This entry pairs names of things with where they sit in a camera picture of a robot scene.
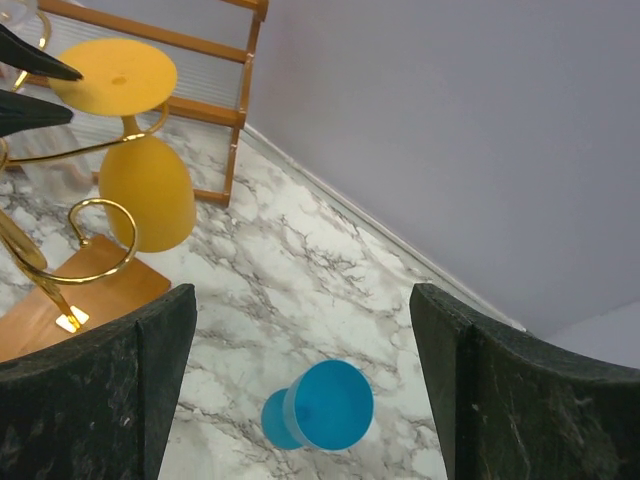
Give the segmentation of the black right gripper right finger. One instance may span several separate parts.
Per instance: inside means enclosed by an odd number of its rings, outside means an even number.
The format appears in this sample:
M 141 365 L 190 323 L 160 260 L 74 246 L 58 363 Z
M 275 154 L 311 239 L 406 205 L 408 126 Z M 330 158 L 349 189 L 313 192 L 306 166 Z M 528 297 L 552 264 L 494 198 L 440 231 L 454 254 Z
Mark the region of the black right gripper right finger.
M 639 372 L 508 326 L 422 283 L 412 329 L 451 479 L 635 479 Z

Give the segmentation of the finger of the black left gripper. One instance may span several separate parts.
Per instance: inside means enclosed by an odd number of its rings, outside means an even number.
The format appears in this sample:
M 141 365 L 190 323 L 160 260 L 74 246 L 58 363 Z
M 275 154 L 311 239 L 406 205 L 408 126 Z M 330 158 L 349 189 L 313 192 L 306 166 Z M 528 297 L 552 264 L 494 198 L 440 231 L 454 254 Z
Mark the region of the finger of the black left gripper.
M 73 112 L 65 106 L 15 92 L 0 91 L 0 135 L 69 124 Z
M 1 30 L 1 62 L 30 74 L 65 81 L 79 81 L 83 75 L 73 67 L 22 40 L 4 25 Z

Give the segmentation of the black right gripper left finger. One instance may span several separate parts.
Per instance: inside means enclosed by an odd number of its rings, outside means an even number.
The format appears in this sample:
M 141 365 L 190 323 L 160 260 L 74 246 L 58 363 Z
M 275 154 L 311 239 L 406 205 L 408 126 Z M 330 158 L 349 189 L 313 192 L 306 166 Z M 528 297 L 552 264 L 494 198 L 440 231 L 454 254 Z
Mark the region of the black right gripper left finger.
M 182 284 L 2 362 L 2 478 L 157 478 L 196 322 L 195 288 Z

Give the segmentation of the yellow wine glass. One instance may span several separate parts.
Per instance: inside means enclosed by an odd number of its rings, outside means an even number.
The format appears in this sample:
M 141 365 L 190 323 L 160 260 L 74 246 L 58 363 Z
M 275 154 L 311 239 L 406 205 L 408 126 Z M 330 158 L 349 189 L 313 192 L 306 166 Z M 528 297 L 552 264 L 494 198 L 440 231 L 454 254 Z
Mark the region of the yellow wine glass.
M 119 205 L 106 210 L 113 234 L 128 244 L 137 232 L 146 253 L 179 245 L 196 224 L 189 170 L 168 144 L 144 134 L 136 122 L 137 115 L 170 98 L 178 80 L 174 62 L 151 45 L 125 38 L 85 41 L 59 58 L 83 77 L 50 80 L 56 95 L 75 110 L 123 122 L 127 140 L 108 148 L 98 178 L 100 196 Z

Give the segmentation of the clear wine glass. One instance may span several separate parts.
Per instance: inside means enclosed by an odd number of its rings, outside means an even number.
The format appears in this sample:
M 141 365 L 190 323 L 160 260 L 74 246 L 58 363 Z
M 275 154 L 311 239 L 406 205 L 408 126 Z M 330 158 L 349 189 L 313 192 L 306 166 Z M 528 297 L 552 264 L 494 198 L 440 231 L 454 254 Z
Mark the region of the clear wine glass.
M 37 11 L 37 0 L 0 0 L 1 24 L 9 29 L 21 28 Z

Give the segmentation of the blue wine glass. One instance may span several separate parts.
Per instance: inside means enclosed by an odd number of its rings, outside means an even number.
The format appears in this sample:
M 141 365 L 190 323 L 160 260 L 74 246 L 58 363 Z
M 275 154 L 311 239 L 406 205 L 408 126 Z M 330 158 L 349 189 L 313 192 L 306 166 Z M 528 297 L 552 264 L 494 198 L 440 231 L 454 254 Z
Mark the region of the blue wine glass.
M 374 395 L 352 364 L 328 359 L 310 367 L 264 403 L 261 427 L 277 448 L 346 450 L 359 442 L 374 418 Z

